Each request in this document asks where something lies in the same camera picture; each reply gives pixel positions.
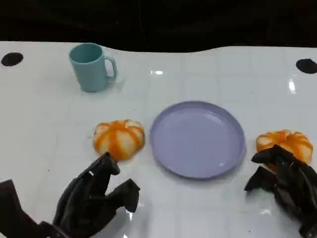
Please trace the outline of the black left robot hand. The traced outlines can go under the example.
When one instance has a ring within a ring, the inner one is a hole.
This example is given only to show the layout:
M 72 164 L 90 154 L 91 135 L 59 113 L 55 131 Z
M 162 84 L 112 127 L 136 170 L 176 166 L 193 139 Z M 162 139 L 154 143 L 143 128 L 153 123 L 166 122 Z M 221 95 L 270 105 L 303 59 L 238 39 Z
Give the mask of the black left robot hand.
M 64 190 L 53 224 L 72 238 L 89 238 L 100 232 L 119 208 L 134 213 L 140 188 L 132 179 L 106 193 L 110 177 L 119 173 L 120 168 L 111 154 L 101 155 Z

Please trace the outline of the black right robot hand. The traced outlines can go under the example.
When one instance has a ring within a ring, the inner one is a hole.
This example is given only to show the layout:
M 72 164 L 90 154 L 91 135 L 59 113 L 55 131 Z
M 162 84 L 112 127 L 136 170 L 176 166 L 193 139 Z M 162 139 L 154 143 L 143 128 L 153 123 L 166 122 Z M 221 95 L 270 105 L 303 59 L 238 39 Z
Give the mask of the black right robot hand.
M 261 188 L 274 194 L 277 204 L 301 223 L 303 238 L 317 236 L 317 173 L 293 153 L 274 145 L 252 157 L 257 164 L 271 164 L 275 171 L 259 166 L 244 190 Z

